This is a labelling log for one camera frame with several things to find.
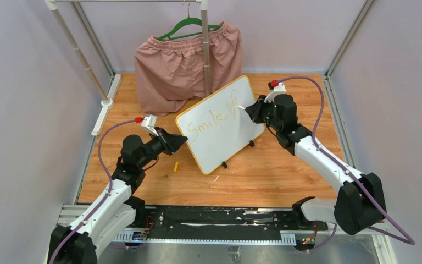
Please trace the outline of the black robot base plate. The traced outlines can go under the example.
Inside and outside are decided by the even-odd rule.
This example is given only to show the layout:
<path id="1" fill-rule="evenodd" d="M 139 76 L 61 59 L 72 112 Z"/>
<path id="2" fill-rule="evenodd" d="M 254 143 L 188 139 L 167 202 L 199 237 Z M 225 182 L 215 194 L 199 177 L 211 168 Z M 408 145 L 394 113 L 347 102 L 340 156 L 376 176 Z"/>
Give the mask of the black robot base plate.
<path id="1" fill-rule="evenodd" d="M 333 224 L 299 227 L 290 208 L 150 205 L 143 224 L 130 224 L 118 242 L 165 244 L 300 245 L 314 236 L 323 241 Z"/>

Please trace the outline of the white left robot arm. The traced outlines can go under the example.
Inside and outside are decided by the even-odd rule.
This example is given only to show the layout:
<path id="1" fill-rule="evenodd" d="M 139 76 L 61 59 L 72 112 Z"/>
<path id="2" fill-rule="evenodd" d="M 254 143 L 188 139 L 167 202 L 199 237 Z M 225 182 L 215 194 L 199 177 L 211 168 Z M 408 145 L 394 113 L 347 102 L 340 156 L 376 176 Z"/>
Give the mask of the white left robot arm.
<path id="1" fill-rule="evenodd" d="M 134 197 L 146 176 L 146 165 L 160 154 L 173 155 L 187 137 L 154 127 L 150 140 L 127 136 L 109 183 L 88 209 L 67 226 L 57 225 L 48 249 L 47 263 L 97 263 L 114 238 L 128 225 L 146 221 L 145 202 Z"/>

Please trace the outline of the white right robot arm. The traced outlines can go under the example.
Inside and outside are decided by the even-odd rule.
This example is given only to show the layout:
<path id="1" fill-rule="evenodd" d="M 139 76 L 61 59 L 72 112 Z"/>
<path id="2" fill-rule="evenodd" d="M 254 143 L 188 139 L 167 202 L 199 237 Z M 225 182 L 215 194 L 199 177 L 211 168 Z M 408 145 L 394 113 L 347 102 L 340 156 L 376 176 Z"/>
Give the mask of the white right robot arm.
<path id="1" fill-rule="evenodd" d="M 304 160 L 337 191 L 334 200 L 306 197 L 293 204 L 293 225 L 307 229 L 314 221 L 337 224 L 344 232 L 355 235 L 385 219 L 384 192 L 380 178 L 362 173 L 336 157 L 298 122 L 293 97 L 277 95 L 267 102 L 261 95 L 254 104 L 243 107 L 250 120 L 274 130 L 282 148 Z"/>

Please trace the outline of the yellow framed whiteboard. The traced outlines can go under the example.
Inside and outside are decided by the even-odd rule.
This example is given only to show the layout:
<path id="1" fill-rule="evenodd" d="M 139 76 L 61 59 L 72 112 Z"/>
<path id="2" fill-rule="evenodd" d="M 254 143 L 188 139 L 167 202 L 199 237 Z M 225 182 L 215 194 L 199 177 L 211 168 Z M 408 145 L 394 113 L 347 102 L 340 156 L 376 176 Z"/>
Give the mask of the yellow framed whiteboard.
<path id="1" fill-rule="evenodd" d="M 199 170 L 208 175 L 231 155 L 262 135 L 263 124 L 252 122 L 238 106 L 250 106 L 256 98 L 249 78 L 240 76 L 180 113 L 175 123 Z"/>

